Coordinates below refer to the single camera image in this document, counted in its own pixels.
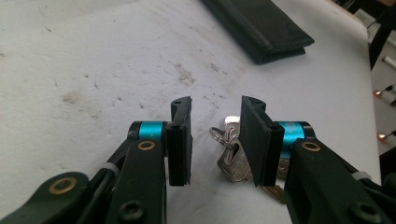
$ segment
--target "screw hole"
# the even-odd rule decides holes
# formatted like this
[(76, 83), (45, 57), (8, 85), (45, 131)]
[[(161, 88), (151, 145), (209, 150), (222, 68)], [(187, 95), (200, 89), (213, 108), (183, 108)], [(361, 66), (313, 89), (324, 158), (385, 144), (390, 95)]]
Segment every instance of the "screw hole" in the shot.
[(155, 143), (151, 141), (144, 141), (137, 145), (137, 148), (143, 151), (153, 149), (154, 147), (155, 147)]
[(277, 126), (275, 126), (275, 125), (271, 125), (270, 128), (271, 128), (271, 130), (273, 130), (273, 131), (279, 130), (279, 128), (278, 128)]

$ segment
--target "silver key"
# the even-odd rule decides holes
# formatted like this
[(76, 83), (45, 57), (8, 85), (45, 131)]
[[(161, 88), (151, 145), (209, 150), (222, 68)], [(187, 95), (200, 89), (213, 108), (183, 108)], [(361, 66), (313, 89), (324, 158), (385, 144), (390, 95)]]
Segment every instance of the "silver key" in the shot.
[(266, 186), (266, 187), (262, 187), (262, 189), (269, 193), (271, 196), (273, 196), (275, 199), (277, 199), (280, 203), (285, 204), (285, 196), (283, 193), (283, 189), (279, 186), (279, 185), (275, 185), (275, 186)]
[(248, 165), (248, 159), (239, 143), (239, 140), (235, 137), (231, 140), (232, 146), (237, 148), (226, 147), (218, 159), (218, 166), (233, 182), (239, 182), (250, 178), (250, 166)]
[[(238, 140), (240, 130), (239, 121), (239, 117), (229, 116), (224, 120), (225, 131), (215, 127), (209, 130), (213, 138), (225, 146), (218, 159), (218, 166), (233, 182), (252, 178), (248, 159)], [(288, 169), (289, 160), (281, 159), (279, 161), (277, 176), (286, 179)], [(262, 187), (262, 189), (272, 195), (280, 203), (285, 203), (283, 189), (279, 185)]]
[(210, 129), (213, 137), (225, 146), (218, 159), (218, 166), (233, 182), (239, 182), (251, 176), (248, 159), (238, 140), (239, 117), (225, 118), (224, 126), (225, 131), (218, 128)]
[(277, 167), (277, 177), (286, 180), (289, 170), (289, 159), (281, 158)]

